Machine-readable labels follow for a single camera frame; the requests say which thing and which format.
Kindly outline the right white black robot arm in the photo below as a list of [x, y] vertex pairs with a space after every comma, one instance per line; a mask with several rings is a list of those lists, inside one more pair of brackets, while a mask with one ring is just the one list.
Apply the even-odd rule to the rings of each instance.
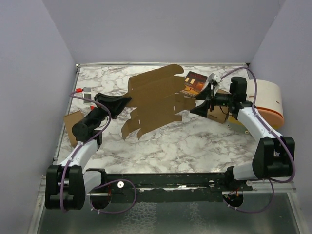
[[195, 96], [202, 104], [190, 113], [207, 117], [214, 107], [227, 107], [229, 113], [249, 131], [257, 142], [252, 162], [227, 169], [225, 187], [234, 191], [241, 186], [242, 180], [269, 179], [278, 177], [292, 178], [295, 173], [294, 147], [292, 137], [282, 136], [260, 115], [255, 105], [247, 100], [247, 80], [233, 77], [229, 93], [217, 92], [220, 79], [208, 77], [208, 84]]

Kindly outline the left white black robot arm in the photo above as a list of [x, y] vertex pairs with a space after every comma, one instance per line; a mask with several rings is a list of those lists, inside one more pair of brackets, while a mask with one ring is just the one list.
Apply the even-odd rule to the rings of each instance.
[[104, 171], [91, 169], [84, 171], [87, 162], [102, 145], [102, 133], [108, 127], [99, 129], [107, 119], [115, 119], [131, 101], [131, 97], [109, 96], [97, 93], [91, 101], [92, 110], [71, 129], [77, 145], [60, 164], [51, 165], [46, 172], [45, 207], [66, 212], [80, 210], [86, 195], [95, 190], [106, 190], [108, 181], [102, 177]]

